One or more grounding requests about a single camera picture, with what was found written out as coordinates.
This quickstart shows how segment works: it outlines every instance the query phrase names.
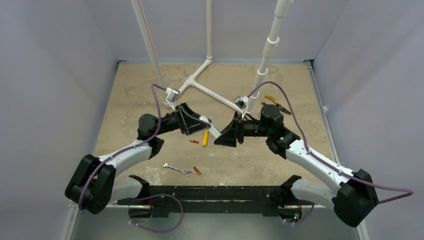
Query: wrench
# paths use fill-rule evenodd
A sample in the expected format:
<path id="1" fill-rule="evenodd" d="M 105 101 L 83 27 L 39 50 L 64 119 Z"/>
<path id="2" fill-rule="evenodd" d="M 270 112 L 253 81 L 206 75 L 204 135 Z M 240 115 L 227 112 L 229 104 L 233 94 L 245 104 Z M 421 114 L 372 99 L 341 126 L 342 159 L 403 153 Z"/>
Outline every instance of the wrench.
<path id="1" fill-rule="evenodd" d="M 181 172 L 181 173 L 183 173 L 183 174 L 187 175 L 187 177 L 191 177 L 191 176 L 190 176 L 190 174 L 192 174 L 192 172 L 191 172 L 191 171 L 184 171 L 184 170 L 181 170 L 181 169 L 179 169 L 179 168 L 176 168 L 176 167 L 173 167 L 173 166 L 171 166 L 171 165 L 168 165 L 168 163 L 166 163 L 166 162 L 165 162 L 165 164 L 163 165 L 163 167 L 164 167 L 164 168 L 168 168 L 168 169 L 172 169 L 172 170 L 175 170 L 175 171 L 178 171 L 178 172 Z"/>

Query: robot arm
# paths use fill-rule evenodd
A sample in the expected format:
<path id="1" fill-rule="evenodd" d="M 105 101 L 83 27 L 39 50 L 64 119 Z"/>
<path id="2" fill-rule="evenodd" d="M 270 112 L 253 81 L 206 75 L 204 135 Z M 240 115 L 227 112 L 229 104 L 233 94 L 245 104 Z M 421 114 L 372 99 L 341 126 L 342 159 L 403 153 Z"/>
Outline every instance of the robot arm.
<path id="1" fill-rule="evenodd" d="M 298 135 L 284 126 L 283 115 L 275 105 L 264 105 L 260 119 L 246 120 L 245 114 L 236 112 L 231 123 L 221 132 L 214 144 L 236 147 L 242 144 L 244 137 L 266 137 L 266 145 L 276 155 L 296 163 L 320 179 L 325 185 L 312 183 L 292 176 L 281 185 L 282 199 L 307 200 L 333 209 L 336 215 L 347 225 L 356 227 L 377 206 L 379 200 L 374 187 L 354 181 L 340 172 L 317 161 L 310 153 L 320 157 L 325 163 L 336 167 L 349 176 L 373 182 L 364 170 L 354 172 L 343 167 L 313 148 L 305 149 L 305 143 Z"/>
<path id="2" fill-rule="evenodd" d="M 173 109 L 173 112 L 166 114 L 160 119 L 161 124 L 158 135 L 180 129 L 182 134 L 188 136 L 209 129 L 216 138 L 219 137 L 219 131 L 207 117 L 195 113 L 186 103 L 175 104 L 175 99 L 178 96 L 177 90 L 168 88 L 166 93 L 166 101 Z M 78 203 L 84 185 L 90 175 L 102 162 L 112 158 L 104 163 L 98 170 L 96 177 L 88 185 L 83 196 L 82 207 L 92 214 L 97 214 L 109 202 L 126 198 L 137 198 L 142 194 L 143 186 L 148 183 L 133 175 L 116 181 L 115 177 L 135 164 L 151 159 L 159 153 L 164 140 L 157 136 L 149 142 L 140 145 L 154 135 L 158 124 L 159 119 L 156 116 L 144 114 L 138 120 L 137 140 L 107 155 L 95 157 L 88 154 L 84 156 L 65 190 L 65 196 Z"/>

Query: marbled floor surface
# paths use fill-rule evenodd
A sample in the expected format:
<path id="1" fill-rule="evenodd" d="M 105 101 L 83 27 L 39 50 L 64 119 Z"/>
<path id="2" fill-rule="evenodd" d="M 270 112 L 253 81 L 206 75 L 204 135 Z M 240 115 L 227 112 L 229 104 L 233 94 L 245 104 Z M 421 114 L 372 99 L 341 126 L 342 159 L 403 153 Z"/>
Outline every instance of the marbled floor surface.
<path id="1" fill-rule="evenodd" d="M 199 64 L 162 64 L 161 71 L 165 86 L 179 88 Z M 215 91 L 228 100 L 247 95 L 253 85 L 257 64 L 212 64 L 196 79 L 198 83 Z M 321 118 L 313 84 L 307 67 L 302 64 L 275 64 L 269 66 L 268 81 L 280 84 L 286 91 L 299 123 L 311 147 L 332 158 L 325 127 Z M 113 89 L 109 98 L 103 123 L 94 154 L 96 156 L 114 152 L 137 137 L 138 119 L 145 113 L 157 116 L 150 85 L 156 77 L 150 64 L 121 64 L 118 68 Z M 273 85 L 260 89 L 260 99 L 271 95 L 288 109 L 284 96 Z M 186 102 L 190 108 L 207 116 L 221 131 L 228 125 L 234 111 L 202 93 L 194 87 L 184 91 L 177 102 Z M 261 104 L 253 109 L 253 116 L 259 118 Z M 162 115 L 170 109 L 161 109 Z M 300 135 L 293 118 L 284 114 L 287 128 Z M 203 139 L 203 132 L 185 136 L 179 130 L 159 136 L 165 140 L 161 152 L 152 159 L 143 161 L 118 178 L 135 174 L 151 185 L 212 185 L 212 186 L 260 186 L 280 185 L 291 175 L 300 175 L 312 182 L 319 180 L 302 167 L 273 154 L 265 144 L 265 138 L 245 138 L 237 148 L 213 145 L 214 138 L 209 134 L 209 144 L 189 142 L 189 139 Z M 174 167 L 192 171 L 192 177 L 163 168 L 168 163 Z M 196 166 L 202 175 L 193 170 Z"/>

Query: white wall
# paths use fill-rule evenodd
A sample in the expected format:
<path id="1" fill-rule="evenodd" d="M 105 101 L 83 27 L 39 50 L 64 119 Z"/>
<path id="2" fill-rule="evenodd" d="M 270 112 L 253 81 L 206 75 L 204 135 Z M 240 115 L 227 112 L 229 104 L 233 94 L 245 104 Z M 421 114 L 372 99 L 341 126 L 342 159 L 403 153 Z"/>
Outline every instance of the white wall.
<path id="1" fill-rule="evenodd" d="M 314 62 L 342 164 L 415 191 L 371 212 L 371 239 L 424 236 L 423 53 L 424 1 L 350 0 Z"/>
<path id="2" fill-rule="evenodd" d="M 59 239 L 115 69 L 84 1 L 1 1 L 0 239 Z"/>
<path id="3" fill-rule="evenodd" d="M 85 0 L 119 60 L 148 62 L 130 0 Z M 294 0 L 280 32 L 274 62 L 314 59 L 348 0 Z M 260 62 L 276 0 L 213 0 L 212 54 L 216 62 Z M 161 62 L 206 57 L 206 0 L 142 0 Z"/>

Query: pliers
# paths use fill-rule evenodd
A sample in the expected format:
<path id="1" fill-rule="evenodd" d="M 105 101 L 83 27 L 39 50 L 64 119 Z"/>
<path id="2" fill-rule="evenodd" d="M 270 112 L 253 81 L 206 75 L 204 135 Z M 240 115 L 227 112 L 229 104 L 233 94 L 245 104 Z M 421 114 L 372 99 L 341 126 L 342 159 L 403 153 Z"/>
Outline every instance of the pliers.
<path id="1" fill-rule="evenodd" d="M 275 98 L 273 98 L 272 96 L 270 96 L 270 95 L 265 95 L 265 98 L 266 99 L 269 99 L 269 100 L 271 100 L 277 107 L 278 107 L 278 109 L 281 111 L 281 112 L 283 112 L 283 113 L 285 113 L 285 114 L 288 114 L 288 115 L 292 115 L 292 113 L 289 111 L 289 110 L 287 110 L 285 107 L 283 107 L 283 106 L 281 106 L 281 104 L 279 104 L 278 103 L 278 101 L 275 99 Z M 260 103 L 262 104 L 262 105 L 266 105 L 266 103 L 264 102 L 264 101 L 260 101 Z"/>

